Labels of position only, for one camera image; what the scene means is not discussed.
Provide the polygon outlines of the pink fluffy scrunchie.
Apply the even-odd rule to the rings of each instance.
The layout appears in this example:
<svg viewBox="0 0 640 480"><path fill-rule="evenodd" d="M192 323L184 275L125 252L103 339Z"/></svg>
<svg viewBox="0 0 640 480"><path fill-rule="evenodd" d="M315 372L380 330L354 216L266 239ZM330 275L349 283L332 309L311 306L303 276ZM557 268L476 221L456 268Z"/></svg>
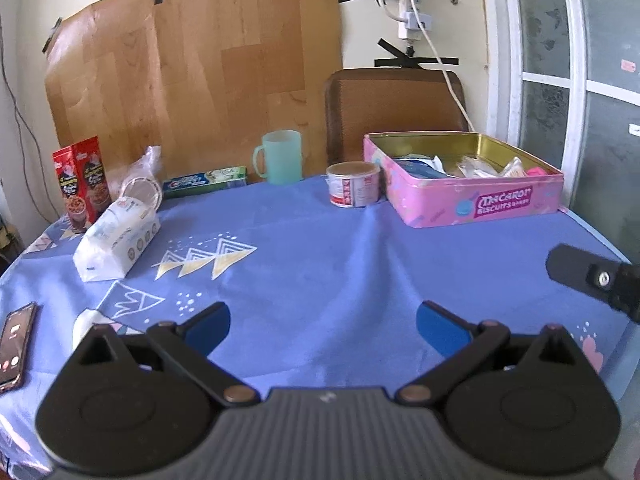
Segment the pink fluffy scrunchie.
<svg viewBox="0 0 640 480"><path fill-rule="evenodd" d="M545 176L547 174L547 171L544 170L544 168L535 167L535 168L530 168L529 170L527 170L526 174L529 177L543 177L543 176Z"/></svg>

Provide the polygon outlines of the bagged white badge reel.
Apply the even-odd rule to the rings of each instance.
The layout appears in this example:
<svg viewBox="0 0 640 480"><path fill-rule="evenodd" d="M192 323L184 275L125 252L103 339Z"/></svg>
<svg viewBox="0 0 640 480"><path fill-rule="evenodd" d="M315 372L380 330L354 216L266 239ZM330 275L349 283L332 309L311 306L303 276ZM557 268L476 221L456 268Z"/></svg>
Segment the bagged white badge reel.
<svg viewBox="0 0 640 480"><path fill-rule="evenodd" d="M526 170L521 159L515 156L504 168L501 170L499 177L512 179L512 178L525 178L527 176Z"/></svg>

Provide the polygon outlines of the cotton swab bag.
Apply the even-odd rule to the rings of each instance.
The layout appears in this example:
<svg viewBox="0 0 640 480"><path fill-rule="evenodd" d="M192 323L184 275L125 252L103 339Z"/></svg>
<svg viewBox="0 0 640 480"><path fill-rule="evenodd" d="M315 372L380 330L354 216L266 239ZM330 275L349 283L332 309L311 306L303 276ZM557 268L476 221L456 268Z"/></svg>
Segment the cotton swab bag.
<svg viewBox="0 0 640 480"><path fill-rule="evenodd" d="M457 168L462 177L467 179L501 177L500 172L489 162L478 157L463 156L460 162L457 162Z"/></svg>

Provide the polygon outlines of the blue face mask pack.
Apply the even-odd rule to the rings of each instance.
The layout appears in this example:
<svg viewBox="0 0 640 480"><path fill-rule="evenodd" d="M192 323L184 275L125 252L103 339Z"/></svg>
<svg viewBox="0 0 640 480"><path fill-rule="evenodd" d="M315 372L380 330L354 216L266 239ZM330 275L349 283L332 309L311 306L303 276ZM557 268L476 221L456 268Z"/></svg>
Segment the blue face mask pack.
<svg viewBox="0 0 640 480"><path fill-rule="evenodd" d="M414 178L418 179L448 179L448 174L445 174L442 171L438 171L434 169L432 166L427 164L426 162L422 162L422 160L417 159L401 159L396 162L396 164L405 172Z"/></svg>

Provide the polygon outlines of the smartphone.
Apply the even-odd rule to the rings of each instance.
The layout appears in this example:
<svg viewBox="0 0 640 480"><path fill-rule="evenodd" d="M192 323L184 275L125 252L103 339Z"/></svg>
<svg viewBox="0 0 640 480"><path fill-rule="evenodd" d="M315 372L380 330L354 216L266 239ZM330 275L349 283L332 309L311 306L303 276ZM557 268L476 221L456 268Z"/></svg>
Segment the smartphone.
<svg viewBox="0 0 640 480"><path fill-rule="evenodd" d="M37 312L38 304L31 302L21 309L10 312L4 320L0 344L1 393L21 387L30 334Z"/></svg>

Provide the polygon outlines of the white tissue pack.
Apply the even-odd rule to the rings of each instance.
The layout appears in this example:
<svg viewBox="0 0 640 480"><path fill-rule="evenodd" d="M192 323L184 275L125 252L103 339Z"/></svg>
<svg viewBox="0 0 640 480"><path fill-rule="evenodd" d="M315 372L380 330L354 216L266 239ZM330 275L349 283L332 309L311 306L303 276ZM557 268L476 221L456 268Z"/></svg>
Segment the white tissue pack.
<svg viewBox="0 0 640 480"><path fill-rule="evenodd" d="M81 237L73 262L84 283L124 278L160 229L156 211L141 200L115 200Z"/></svg>

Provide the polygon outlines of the pink macaron biscuit tin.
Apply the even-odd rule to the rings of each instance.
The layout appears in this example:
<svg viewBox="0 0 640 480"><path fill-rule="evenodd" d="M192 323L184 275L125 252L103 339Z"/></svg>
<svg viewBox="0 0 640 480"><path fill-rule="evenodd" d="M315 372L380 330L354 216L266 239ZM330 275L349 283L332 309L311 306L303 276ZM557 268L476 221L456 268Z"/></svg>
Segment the pink macaron biscuit tin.
<svg viewBox="0 0 640 480"><path fill-rule="evenodd" d="M559 169L520 148L477 132L368 133L363 140L367 162L381 167L388 201L407 226L434 228L461 223L551 214L561 205L564 176ZM540 167L543 177L462 177L457 162L478 157L501 172L515 156L525 170ZM418 179L396 162L417 159L448 174L448 179Z"/></svg>

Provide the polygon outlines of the bagged plastic lids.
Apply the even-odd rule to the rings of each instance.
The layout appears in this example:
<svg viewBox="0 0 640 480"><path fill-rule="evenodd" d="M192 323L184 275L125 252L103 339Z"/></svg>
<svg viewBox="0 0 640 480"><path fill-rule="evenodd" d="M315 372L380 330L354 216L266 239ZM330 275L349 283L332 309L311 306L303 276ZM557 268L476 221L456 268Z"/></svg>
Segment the bagged plastic lids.
<svg viewBox="0 0 640 480"><path fill-rule="evenodd" d="M159 145L148 146L145 153L128 168L120 185L119 196L135 198L159 210L163 200L160 183L162 170L162 148Z"/></svg>

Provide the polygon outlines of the blue patterned tablecloth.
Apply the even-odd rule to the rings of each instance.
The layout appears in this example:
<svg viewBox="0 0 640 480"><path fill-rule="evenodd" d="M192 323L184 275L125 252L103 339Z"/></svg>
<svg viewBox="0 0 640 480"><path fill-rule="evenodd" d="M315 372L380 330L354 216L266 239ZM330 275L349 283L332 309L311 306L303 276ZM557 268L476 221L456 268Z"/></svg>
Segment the blue patterned tablecloth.
<svg viewBox="0 0 640 480"><path fill-rule="evenodd" d="M416 331L416 309L432 300L517 333L564 325L623 418L638 415L638 327L546 272L548 252L562 243L617 257L574 214L417 229L386 202L337 208L326 182L312 178L168 200L158 218L160 232L120 281L81 281L79 236L66 219L2 275L3 313L38 307L23 385L1 398L1 463L13 477L48 472L35 414L87 327L145 330L216 301L230 308L231 332L213 360L260 392L397 389L438 363Z"/></svg>

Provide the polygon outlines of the red snack box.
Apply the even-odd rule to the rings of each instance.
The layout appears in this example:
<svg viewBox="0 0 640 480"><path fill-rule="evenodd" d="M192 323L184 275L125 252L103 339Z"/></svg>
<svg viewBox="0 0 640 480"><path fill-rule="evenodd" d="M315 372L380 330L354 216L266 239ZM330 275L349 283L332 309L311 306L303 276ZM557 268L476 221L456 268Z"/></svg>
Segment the red snack box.
<svg viewBox="0 0 640 480"><path fill-rule="evenodd" d="M99 139L93 136L60 148L52 158L70 228L86 232L112 202Z"/></svg>

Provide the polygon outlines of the white framed glass door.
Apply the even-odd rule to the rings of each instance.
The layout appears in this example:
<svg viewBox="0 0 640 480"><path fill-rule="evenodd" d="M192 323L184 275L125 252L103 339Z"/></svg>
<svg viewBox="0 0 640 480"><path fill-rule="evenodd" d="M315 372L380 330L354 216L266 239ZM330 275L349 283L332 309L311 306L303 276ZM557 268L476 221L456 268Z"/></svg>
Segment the white framed glass door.
<svg viewBox="0 0 640 480"><path fill-rule="evenodd" d="M486 132L564 174L563 205L639 259L639 0L484 0Z"/></svg>

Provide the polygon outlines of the white red paper cup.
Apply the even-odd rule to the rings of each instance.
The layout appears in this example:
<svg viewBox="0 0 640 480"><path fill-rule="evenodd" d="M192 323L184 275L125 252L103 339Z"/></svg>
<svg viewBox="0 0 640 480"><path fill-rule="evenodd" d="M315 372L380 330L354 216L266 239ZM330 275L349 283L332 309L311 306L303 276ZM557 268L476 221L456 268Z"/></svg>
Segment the white red paper cup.
<svg viewBox="0 0 640 480"><path fill-rule="evenodd" d="M381 170L372 162L339 162L326 170L330 202L342 208L362 208L381 196Z"/></svg>

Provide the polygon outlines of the teal plastic mug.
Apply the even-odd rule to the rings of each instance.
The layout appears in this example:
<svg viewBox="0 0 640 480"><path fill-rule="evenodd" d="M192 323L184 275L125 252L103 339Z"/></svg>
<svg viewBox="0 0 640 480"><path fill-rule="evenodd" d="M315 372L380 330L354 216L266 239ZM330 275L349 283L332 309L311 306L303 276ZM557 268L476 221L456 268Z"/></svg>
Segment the teal plastic mug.
<svg viewBox="0 0 640 480"><path fill-rule="evenodd" d="M254 149L252 163L258 177L271 184L303 180L302 135L296 130L266 133Z"/></svg>

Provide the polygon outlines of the white power strip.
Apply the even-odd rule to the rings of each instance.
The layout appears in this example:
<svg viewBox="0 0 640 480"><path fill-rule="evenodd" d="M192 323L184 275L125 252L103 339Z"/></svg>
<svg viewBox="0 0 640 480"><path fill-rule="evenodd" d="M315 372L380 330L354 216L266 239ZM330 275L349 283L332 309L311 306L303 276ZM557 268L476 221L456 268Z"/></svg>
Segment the white power strip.
<svg viewBox="0 0 640 480"><path fill-rule="evenodd" d="M399 16L402 22L398 24L398 38L408 42L419 41L423 38L422 29L432 28L432 17L422 10L423 0L398 0Z"/></svg>

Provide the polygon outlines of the wood pattern board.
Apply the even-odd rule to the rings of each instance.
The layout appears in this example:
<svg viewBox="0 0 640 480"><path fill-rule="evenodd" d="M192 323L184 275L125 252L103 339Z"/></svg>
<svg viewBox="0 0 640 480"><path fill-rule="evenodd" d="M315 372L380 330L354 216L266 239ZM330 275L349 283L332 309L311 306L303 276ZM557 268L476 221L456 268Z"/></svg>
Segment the wood pattern board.
<svg viewBox="0 0 640 480"><path fill-rule="evenodd" d="M95 2L47 52L58 142L97 138L108 172L157 145L177 177L250 166L266 133L293 129L305 174L320 174L341 33L337 0Z"/></svg>

